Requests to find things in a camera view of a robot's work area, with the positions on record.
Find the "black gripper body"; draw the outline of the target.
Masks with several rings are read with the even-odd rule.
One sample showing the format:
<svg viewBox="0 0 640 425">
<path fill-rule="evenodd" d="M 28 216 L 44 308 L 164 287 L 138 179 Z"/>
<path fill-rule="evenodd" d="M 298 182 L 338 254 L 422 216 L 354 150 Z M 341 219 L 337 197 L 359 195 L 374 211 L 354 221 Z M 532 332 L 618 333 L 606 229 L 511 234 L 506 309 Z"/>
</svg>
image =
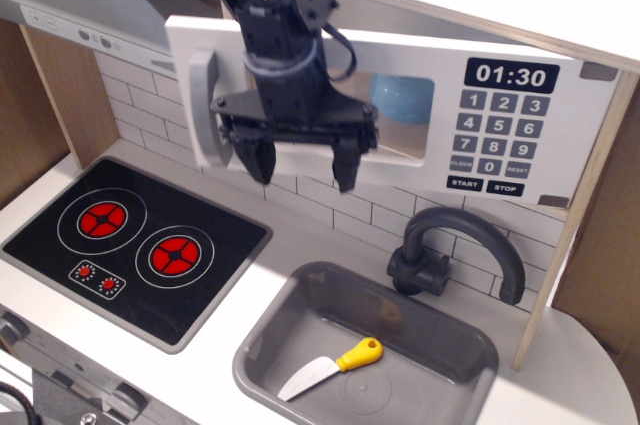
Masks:
<svg viewBox="0 0 640 425">
<path fill-rule="evenodd" d="M 256 87 L 212 101 L 222 136 L 234 143 L 354 143 L 366 153 L 378 144 L 377 112 L 345 95 L 317 64 L 286 77 L 254 76 Z"/>
</svg>

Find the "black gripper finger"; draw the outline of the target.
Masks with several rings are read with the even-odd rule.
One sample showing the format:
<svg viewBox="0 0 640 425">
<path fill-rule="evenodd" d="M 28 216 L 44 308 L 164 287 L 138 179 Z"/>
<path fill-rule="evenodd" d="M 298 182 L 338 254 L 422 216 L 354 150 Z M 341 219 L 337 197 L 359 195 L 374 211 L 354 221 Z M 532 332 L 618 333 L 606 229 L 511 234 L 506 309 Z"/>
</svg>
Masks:
<svg viewBox="0 0 640 425">
<path fill-rule="evenodd" d="M 333 177 L 338 183 L 341 193 L 352 190 L 355 186 L 358 167 L 360 164 L 360 150 L 355 139 L 341 139 L 332 146 Z"/>
<path fill-rule="evenodd" d="M 276 165 L 276 150 L 272 142 L 262 139 L 232 139 L 235 154 L 246 171 L 260 184 L 270 184 Z"/>
</svg>

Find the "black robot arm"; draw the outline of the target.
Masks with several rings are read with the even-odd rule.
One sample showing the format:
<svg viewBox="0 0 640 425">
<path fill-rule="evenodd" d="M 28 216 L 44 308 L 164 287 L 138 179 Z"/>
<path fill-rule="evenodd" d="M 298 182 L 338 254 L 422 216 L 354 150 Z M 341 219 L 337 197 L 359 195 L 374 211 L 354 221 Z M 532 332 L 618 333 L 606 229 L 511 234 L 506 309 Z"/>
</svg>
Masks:
<svg viewBox="0 0 640 425">
<path fill-rule="evenodd" d="M 252 178 L 271 181 L 278 142 L 328 146 L 341 192 L 354 188 L 362 155 L 377 146 L 377 110 L 335 89 L 356 70 L 328 70 L 322 35 L 348 52 L 349 40 L 329 22 L 337 0 L 221 0 L 239 23 L 244 66 L 256 89 L 215 96 L 220 63 L 205 46 L 189 58 L 185 102 L 196 148 L 221 165 L 237 156 Z"/>
</svg>

